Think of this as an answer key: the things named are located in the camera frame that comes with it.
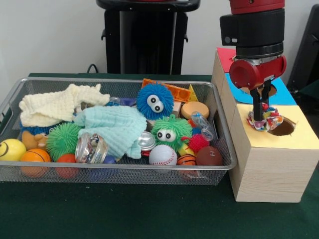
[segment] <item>white wall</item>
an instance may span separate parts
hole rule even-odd
[[[310,9],[317,0],[286,0],[287,81]],[[211,74],[221,46],[219,17],[229,1],[202,0],[190,12],[182,74]],[[104,10],[94,0],[0,0],[0,102],[30,72],[80,73],[90,63],[106,71]]]

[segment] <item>blue paper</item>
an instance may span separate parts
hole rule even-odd
[[[226,78],[228,84],[230,86],[230,90],[233,93],[234,98],[241,103],[245,104],[252,104],[253,98],[250,94],[244,92],[241,89],[238,89],[230,79],[229,73],[226,73]],[[285,106],[295,106],[297,105],[294,98],[288,91],[287,87],[285,86],[284,82],[281,78],[277,78],[272,81],[272,84],[277,89],[277,92],[269,97],[269,104],[270,105],[285,105]]]

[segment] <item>wire mesh basket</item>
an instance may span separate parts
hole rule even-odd
[[[223,166],[153,166],[149,165],[147,157],[131,159],[126,156],[116,164],[0,161],[0,181],[217,185],[227,170],[237,163],[217,88],[208,82],[163,82],[186,89],[192,84],[198,100],[209,107],[208,121],[214,128],[211,145],[220,151]],[[22,79],[15,84],[0,106],[0,141],[8,138],[21,139],[21,110],[18,104],[25,95],[63,91],[71,83],[89,86],[101,84],[102,94],[130,98],[135,98],[142,86],[142,80]],[[33,172],[30,175],[36,177],[28,177],[23,171]]]

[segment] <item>brown stuffed animal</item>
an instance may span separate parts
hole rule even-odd
[[[48,139],[45,133],[39,133],[36,135],[31,134],[29,131],[22,133],[22,143],[26,147],[26,150],[40,148],[46,151],[46,140]]]

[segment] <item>wooden box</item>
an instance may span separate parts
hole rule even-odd
[[[289,119],[289,124],[293,122],[293,132],[276,136],[251,128],[246,118],[253,106],[240,102],[234,85],[227,80],[233,55],[233,49],[216,51],[212,82],[218,87],[238,158],[238,165],[229,172],[235,199],[299,202],[318,163],[319,140],[288,90],[282,87],[270,97],[270,104]]]

